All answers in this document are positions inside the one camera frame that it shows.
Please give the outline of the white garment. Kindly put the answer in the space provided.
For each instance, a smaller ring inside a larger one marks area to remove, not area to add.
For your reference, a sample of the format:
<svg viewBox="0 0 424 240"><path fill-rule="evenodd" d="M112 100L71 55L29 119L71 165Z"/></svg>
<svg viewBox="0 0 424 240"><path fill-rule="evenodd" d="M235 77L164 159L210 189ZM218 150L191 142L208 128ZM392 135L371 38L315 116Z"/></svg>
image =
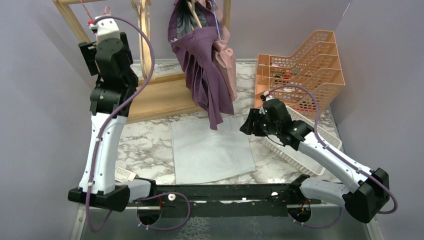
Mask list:
<svg viewBox="0 0 424 240"><path fill-rule="evenodd" d="M175 182L194 185L255 171L249 138L240 131L243 117L225 117L217 130L208 119L171 124Z"/></svg>

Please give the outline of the pink pleated skirt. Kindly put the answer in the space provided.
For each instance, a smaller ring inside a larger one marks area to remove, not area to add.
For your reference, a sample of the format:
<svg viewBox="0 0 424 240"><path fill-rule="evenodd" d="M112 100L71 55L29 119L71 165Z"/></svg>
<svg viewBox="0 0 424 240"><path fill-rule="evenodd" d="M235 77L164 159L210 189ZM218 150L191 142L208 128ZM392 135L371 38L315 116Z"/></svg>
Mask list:
<svg viewBox="0 0 424 240"><path fill-rule="evenodd" d="M206 7L212 12L208 1ZM229 46L230 32L224 23L224 15L216 3L215 10L219 21L221 40L217 37L213 43L214 63L223 75L231 100L234 102L237 99L236 56Z"/></svg>

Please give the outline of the purple garment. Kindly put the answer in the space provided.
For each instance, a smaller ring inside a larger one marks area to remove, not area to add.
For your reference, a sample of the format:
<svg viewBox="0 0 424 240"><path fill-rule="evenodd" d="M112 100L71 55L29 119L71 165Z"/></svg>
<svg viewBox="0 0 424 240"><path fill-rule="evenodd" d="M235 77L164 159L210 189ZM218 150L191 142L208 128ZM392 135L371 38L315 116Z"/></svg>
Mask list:
<svg viewBox="0 0 424 240"><path fill-rule="evenodd" d="M213 44L219 36L214 14L199 1L194 9L201 27L188 1L174 1L167 38L185 74L192 100L207 112L210 129L217 130L224 121L222 114L234 114L233 101L223 74L214 63Z"/></svg>

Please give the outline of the blue wire hanger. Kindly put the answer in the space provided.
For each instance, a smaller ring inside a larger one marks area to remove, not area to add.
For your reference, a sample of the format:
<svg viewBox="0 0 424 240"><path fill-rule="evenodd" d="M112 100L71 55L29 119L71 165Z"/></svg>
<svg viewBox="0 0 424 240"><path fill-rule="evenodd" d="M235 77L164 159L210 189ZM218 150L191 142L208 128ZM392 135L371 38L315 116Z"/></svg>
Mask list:
<svg viewBox="0 0 424 240"><path fill-rule="evenodd" d="M213 15L214 15L214 21L215 21L215 25L216 25L216 28L217 28L218 38L221 41L222 37L221 37L221 31L220 31L220 26L219 26L219 20L218 20L217 13L216 13L215 1L209 0L208 2L211 6L211 11L213 12Z"/></svg>

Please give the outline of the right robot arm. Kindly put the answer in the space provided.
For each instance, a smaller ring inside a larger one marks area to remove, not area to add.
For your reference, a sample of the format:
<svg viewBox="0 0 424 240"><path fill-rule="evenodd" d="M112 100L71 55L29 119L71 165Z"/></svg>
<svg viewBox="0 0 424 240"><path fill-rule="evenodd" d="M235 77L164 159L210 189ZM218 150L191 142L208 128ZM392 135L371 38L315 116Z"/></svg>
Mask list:
<svg viewBox="0 0 424 240"><path fill-rule="evenodd" d="M256 137L275 136L283 146L312 158L340 180L337 184L304 177L288 190L289 199L296 204L321 200L367 224L390 200L389 174L384 169L373 170L334 149L310 124L293 120L280 100L270 99L260 109L250 109L239 130Z"/></svg>

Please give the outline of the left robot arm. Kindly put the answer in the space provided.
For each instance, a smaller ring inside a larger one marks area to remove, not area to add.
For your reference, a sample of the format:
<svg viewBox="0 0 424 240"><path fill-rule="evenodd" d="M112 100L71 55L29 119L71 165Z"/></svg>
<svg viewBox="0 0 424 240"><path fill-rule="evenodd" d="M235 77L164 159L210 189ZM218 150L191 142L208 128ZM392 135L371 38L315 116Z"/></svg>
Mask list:
<svg viewBox="0 0 424 240"><path fill-rule="evenodd" d="M90 152L79 185L69 190L67 198L116 212L123 212L135 199L152 205L157 200L157 191L151 188L153 181L142 178L115 182L119 141L130 111L129 103L121 105L131 102L139 81L131 69L133 59L128 42L120 36L78 46L97 81L90 94Z"/></svg>

